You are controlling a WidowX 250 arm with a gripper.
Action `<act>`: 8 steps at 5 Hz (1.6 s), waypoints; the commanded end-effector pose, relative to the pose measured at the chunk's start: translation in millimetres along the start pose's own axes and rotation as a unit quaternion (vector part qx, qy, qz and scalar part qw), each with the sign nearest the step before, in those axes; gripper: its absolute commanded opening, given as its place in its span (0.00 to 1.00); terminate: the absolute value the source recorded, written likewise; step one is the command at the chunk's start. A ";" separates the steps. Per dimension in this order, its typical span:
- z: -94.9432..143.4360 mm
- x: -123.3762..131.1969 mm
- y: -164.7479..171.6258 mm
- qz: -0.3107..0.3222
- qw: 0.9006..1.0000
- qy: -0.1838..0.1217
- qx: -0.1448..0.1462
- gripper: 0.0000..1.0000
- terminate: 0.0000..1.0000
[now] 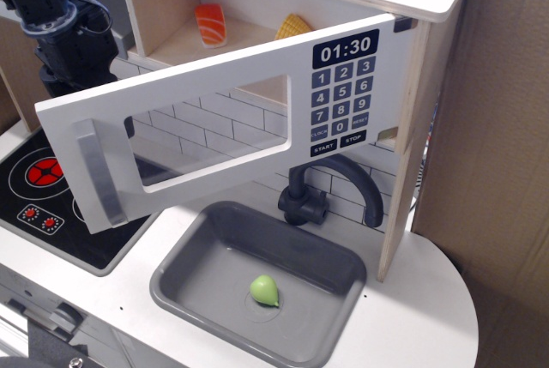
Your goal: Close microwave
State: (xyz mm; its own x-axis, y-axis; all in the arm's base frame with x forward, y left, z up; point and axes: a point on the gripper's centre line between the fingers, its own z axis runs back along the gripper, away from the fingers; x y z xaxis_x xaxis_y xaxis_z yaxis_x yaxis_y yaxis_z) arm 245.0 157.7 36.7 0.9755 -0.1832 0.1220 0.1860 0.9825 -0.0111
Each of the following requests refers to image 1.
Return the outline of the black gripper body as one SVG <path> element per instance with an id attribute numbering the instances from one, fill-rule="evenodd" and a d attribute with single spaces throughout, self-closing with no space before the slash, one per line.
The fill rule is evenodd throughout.
<path id="1" fill-rule="evenodd" d="M 48 94 L 60 97 L 115 82 L 118 47 L 112 18 L 97 0 L 69 0 L 69 13 L 36 33 L 39 77 Z"/>

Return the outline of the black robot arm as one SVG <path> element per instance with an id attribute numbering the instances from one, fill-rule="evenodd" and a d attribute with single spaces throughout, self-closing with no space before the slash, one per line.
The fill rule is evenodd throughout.
<path id="1" fill-rule="evenodd" d="M 118 54 L 109 9 L 98 0 L 3 0 L 34 39 L 39 77 L 51 97 L 115 82 Z"/>

